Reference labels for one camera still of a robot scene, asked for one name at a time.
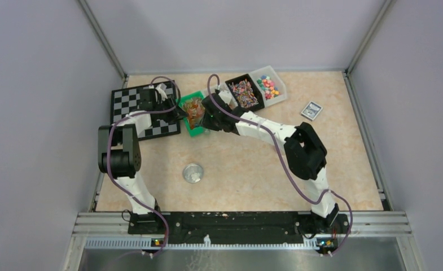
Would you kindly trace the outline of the green candy bin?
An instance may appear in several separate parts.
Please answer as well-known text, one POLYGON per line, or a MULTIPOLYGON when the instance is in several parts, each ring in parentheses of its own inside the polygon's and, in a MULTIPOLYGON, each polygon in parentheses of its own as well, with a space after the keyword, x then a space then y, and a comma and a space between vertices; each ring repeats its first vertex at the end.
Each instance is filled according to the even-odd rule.
POLYGON ((205 108, 202 105, 204 98, 205 96, 201 91, 196 91, 181 98, 180 106, 188 114, 184 118, 185 126, 191 137, 204 133, 205 129, 201 125, 205 113, 205 108))

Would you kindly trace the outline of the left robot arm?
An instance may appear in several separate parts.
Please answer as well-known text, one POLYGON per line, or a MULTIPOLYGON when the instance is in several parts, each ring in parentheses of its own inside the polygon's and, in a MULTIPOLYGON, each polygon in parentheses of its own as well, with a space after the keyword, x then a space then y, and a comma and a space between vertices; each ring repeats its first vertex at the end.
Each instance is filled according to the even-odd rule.
POLYGON ((133 215, 144 215, 141 225, 149 233, 163 226, 157 201, 142 174, 140 139, 179 134, 186 116, 179 106, 175 82, 116 90, 113 123, 98 129, 98 167, 128 198, 133 215))

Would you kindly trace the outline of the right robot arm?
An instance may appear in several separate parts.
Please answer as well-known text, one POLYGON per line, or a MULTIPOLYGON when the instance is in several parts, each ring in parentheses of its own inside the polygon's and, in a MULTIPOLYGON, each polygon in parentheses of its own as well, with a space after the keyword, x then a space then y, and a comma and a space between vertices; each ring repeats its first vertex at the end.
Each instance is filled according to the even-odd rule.
POLYGON ((314 228, 327 233, 335 226, 339 205, 327 180, 327 149, 310 124, 280 124, 242 107, 230 108, 218 93, 209 93, 202 104, 202 127, 272 144, 289 181, 310 203, 314 228))

